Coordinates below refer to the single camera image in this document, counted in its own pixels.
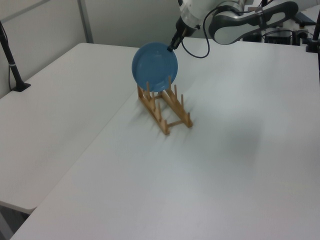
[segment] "plate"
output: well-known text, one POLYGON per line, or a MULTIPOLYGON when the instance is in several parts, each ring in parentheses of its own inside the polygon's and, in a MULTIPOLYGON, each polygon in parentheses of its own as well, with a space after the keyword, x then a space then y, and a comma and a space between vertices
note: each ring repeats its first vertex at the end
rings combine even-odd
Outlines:
POLYGON ((132 75, 136 83, 147 90, 147 82, 151 92, 161 92, 169 87, 178 73, 178 60, 175 53, 167 50, 168 46, 161 42, 150 42, 142 46, 132 60, 132 75))

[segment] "black cable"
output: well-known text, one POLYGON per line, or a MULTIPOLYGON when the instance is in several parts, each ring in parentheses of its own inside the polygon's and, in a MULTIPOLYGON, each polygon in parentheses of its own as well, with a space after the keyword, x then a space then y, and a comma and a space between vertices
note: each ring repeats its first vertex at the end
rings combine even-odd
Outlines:
POLYGON ((280 33, 280 32, 291 32, 291 33, 293 33, 294 31, 292 31, 292 30, 275 30, 275 31, 267 32, 267 33, 263 34, 261 37, 264 39, 264 37, 269 35, 269 34, 275 34, 275 33, 280 33))
POLYGON ((182 44, 183 49, 184 49, 189 55, 191 55, 191 56, 194 57, 194 58, 204 59, 204 58, 208 57, 208 55, 209 55, 209 53, 210 53, 210 43, 209 43, 208 35, 207 35, 207 32, 206 32, 206 20, 207 20, 207 18, 208 18, 214 11, 216 11, 217 9, 219 9, 219 7, 216 7, 215 9, 211 10, 211 11, 205 16, 205 18, 204 18, 204 20, 203 20, 203 26, 202 26, 202 27, 203 27, 203 33, 204 33, 204 36, 205 36, 206 43, 208 44, 208 52, 207 52, 206 55, 204 55, 204 56, 196 56, 196 55, 192 54, 191 52, 189 52, 189 51, 186 49, 186 47, 185 47, 185 45, 184 45, 184 41, 183 41, 183 40, 181 41, 181 44, 182 44))
POLYGON ((9 82, 9 89, 10 89, 10 91, 12 91, 12 89, 11 89, 11 84, 10 84, 10 66, 8 66, 9 67, 9 71, 8 71, 8 82, 9 82))

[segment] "table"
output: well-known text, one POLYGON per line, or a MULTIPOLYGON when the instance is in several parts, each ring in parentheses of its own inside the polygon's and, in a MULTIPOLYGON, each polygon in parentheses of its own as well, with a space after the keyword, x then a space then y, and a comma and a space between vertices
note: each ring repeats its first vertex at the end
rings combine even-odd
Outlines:
POLYGON ((210 42, 175 51, 193 128, 164 136, 133 93, 12 240, 318 239, 318 56, 210 42))
POLYGON ((82 43, 0 99, 0 205, 30 214, 135 91, 135 48, 82 43))

